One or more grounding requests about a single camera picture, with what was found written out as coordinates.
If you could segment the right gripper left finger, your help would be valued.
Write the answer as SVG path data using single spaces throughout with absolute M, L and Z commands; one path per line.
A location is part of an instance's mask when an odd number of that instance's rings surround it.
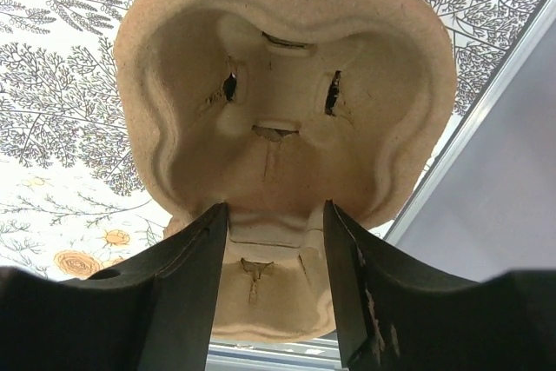
M 219 203 L 85 280 L 1 270 L 4 370 L 202 370 L 227 237 Z

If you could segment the brown cardboard cup carrier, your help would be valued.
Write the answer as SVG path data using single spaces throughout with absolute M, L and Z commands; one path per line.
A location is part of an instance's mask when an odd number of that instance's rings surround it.
M 213 336 L 331 332 L 326 201 L 366 229 L 392 220 L 452 114 L 452 43 L 434 9 L 135 0 L 114 57 L 136 171 L 171 214 L 165 235 L 228 204 Z

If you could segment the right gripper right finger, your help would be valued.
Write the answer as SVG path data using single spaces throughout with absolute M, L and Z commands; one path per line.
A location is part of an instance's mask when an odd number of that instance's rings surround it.
M 323 234 L 346 370 L 552 370 L 555 274 L 450 275 L 327 202 Z

